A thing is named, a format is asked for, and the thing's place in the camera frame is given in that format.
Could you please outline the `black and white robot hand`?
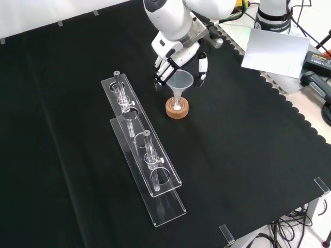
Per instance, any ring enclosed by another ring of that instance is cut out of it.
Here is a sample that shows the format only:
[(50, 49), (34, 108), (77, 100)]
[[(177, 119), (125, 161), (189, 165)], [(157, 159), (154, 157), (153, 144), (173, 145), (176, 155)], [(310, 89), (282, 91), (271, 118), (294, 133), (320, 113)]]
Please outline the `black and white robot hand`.
[(198, 58), (198, 70), (193, 80), (194, 87), (202, 87), (208, 72), (207, 54), (200, 50), (203, 38), (190, 47), (184, 47), (179, 41), (170, 41), (159, 32), (152, 41), (152, 48), (158, 55), (154, 63), (155, 87), (165, 85), (176, 71), (187, 66), (192, 60)]

